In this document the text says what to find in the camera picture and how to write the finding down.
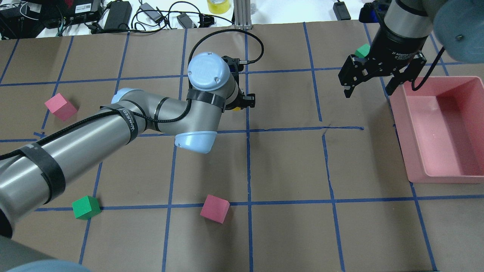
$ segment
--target power adapter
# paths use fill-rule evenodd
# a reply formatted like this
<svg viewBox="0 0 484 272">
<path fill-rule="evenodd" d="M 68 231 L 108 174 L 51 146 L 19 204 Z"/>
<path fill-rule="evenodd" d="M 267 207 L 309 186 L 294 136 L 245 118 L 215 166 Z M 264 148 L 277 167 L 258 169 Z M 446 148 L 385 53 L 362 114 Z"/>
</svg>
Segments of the power adapter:
<svg viewBox="0 0 484 272">
<path fill-rule="evenodd" d="M 351 16 L 349 15 L 348 9 L 346 8 L 346 4 L 344 2 L 340 2 L 338 0 L 338 2 L 334 3 L 333 11 L 338 21 L 351 20 Z"/>
<path fill-rule="evenodd" d="M 107 5 L 109 14 L 107 15 L 104 29 L 128 29 L 129 18 L 133 8 L 128 1 L 113 1 Z"/>
<path fill-rule="evenodd" d="M 144 3 L 139 6 L 139 9 L 142 10 L 146 16 L 148 16 L 153 22 L 159 23 L 164 18 L 161 14 L 157 11 L 154 11 L 153 7 L 150 6 L 148 3 Z"/>
<path fill-rule="evenodd" d="M 177 16 L 177 20 L 184 29 L 196 29 L 197 26 L 185 12 Z"/>
</svg>

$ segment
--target red cube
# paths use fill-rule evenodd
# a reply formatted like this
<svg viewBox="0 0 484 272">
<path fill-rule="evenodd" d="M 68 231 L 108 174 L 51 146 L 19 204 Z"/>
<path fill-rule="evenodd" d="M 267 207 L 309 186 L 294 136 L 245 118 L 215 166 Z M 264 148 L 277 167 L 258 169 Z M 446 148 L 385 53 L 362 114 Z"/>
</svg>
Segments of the red cube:
<svg viewBox="0 0 484 272">
<path fill-rule="evenodd" d="M 230 203 L 227 200 L 208 195 L 200 215 L 222 224 L 229 206 Z"/>
<path fill-rule="evenodd" d="M 71 104 L 71 102 L 65 99 L 60 93 L 54 95 L 54 97 L 47 100 L 44 104 L 52 114 L 62 121 L 69 119 L 77 112 L 77 109 Z"/>
</svg>

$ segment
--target black bracket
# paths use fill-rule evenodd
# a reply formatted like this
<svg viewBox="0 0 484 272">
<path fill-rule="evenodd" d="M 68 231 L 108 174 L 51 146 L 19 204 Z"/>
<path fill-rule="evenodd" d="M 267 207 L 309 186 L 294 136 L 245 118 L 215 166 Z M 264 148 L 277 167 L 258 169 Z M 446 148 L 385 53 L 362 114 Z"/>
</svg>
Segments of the black bracket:
<svg viewBox="0 0 484 272">
<path fill-rule="evenodd" d="M 239 72 L 243 70 L 243 65 L 240 64 L 240 59 L 238 58 L 234 59 L 229 56 L 223 56 L 222 59 L 228 64 L 228 67 L 230 68 L 230 73 L 234 77 L 235 82 L 237 82 L 237 85 L 240 86 Z M 242 108 L 255 107 L 255 106 L 256 106 L 256 94 L 255 93 L 245 94 L 239 88 L 239 93 L 237 94 L 237 97 L 235 98 L 234 101 L 227 104 L 225 109 L 231 110 L 237 107 L 242 109 Z"/>
</svg>

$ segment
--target pink tray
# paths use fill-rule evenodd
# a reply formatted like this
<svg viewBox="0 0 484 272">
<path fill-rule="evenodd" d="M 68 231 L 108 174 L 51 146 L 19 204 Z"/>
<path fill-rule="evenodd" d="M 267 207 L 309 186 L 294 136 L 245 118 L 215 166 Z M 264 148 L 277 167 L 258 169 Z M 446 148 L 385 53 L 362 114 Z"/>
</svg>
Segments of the pink tray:
<svg viewBox="0 0 484 272">
<path fill-rule="evenodd" d="M 479 77 L 430 77 L 418 91 L 406 82 L 390 102 L 411 182 L 484 182 L 484 85 Z"/>
</svg>

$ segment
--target electronic device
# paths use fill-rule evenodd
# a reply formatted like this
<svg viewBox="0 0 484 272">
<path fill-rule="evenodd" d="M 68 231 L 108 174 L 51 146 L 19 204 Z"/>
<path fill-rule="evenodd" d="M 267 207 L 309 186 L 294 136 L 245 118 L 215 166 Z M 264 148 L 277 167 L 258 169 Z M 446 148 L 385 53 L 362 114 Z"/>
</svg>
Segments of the electronic device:
<svg viewBox="0 0 484 272">
<path fill-rule="evenodd" d="M 196 29 L 197 25 L 185 12 L 177 16 L 177 20 L 184 29 Z"/>
<path fill-rule="evenodd" d="M 2 39 L 35 38 L 44 29 L 37 20 L 32 20 L 20 13 L 20 6 L 0 10 L 0 34 Z M 32 12 L 26 5 L 22 13 L 28 17 L 36 18 L 38 13 Z"/>
<path fill-rule="evenodd" d="M 128 1 L 113 1 L 108 4 L 109 14 L 107 15 L 104 29 L 128 29 L 129 19 L 133 8 Z"/>
<path fill-rule="evenodd" d="M 43 4 L 40 10 L 40 21 L 48 29 L 59 26 L 62 17 L 65 24 L 82 24 L 101 18 L 103 0 L 52 0 Z"/>
</svg>

